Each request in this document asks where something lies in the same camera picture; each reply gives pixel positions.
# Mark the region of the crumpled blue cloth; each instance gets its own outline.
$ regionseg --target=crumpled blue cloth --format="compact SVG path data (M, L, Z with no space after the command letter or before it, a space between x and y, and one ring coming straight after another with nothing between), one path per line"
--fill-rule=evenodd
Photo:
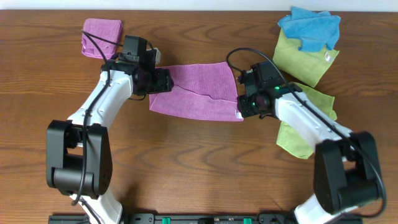
M299 39L303 52L319 52L325 46L333 50L340 37L340 16L330 12L312 12L299 7L292 7L292 15L282 18L278 25L287 38Z

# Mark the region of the green cloth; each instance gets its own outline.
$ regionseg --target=green cloth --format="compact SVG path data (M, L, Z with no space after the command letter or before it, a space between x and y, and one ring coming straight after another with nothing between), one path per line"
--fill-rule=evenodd
M324 47L320 52L302 52L299 47L301 40L286 38L281 29L273 61L279 69L313 88L329 69L339 51Z
M333 111L334 96L325 95L299 83L296 84L307 94L308 99L315 106L327 114L333 121L337 119L336 112ZM285 122L281 122L280 124L276 144L300 159L308 159L313 153L313 149L301 138L299 133Z

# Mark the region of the pink towel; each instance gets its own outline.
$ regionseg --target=pink towel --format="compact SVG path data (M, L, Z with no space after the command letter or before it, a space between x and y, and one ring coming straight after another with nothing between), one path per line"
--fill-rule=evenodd
M85 25L83 26L83 30L97 37L117 43L122 31L122 21L109 19L87 19L85 21ZM114 44L109 44L96 38L93 38L93 40L98 44L107 59L111 58L118 47ZM93 58L102 58L100 52L84 34L81 38L81 44L83 44L83 48L81 50L83 55Z
M242 121L238 93L226 62L174 65L171 92L149 95L149 109L181 118L207 121Z

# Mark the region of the white background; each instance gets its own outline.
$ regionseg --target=white background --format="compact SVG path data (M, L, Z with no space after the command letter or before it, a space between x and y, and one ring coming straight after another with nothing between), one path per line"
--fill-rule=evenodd
M398 0L0 0L0 9L289 11L291 6L313 11L398 12Z

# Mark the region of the cloth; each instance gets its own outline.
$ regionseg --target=cloth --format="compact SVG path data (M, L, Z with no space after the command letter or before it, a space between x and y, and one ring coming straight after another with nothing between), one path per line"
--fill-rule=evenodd
M284 31L280 30L273 61L279 69L313 88L335 61L339 51L324 47L319 52L310 53L298 51L298 46L299 40L286 38Z
M207 121L242 121L233 73L226 62L174 65L172 91L149 95L149 109Z
M119 36L122 31L122 21L108 19L87 19L83 26L83 30L89 34L93 34L97 37L117 43L119 42ZM118 47L114 44L110 44L96 38L93 38L93 40L98 44L99 48L105 54L107 59L111 58ZM93 58L102 58L100 52L84 34L81 38L81 44L83 45L81 49L83 55Z
M334 96L328 96L319 91L314 90L305 85L296 83L308 99L317 106L322 112L327 114L333 121L337 119L336 112L333 111ZM281 122L276 144L291 155L300 158L308 159L313 153L313 149L301 138L298 132L290 127L286 122Z
M285 31L287 38L299 39L304 52L319 52L327 46L333 50L340 38L340 16L332 16L330 12L312 12L299 7L292 7L292 15L282 18L278 25Z

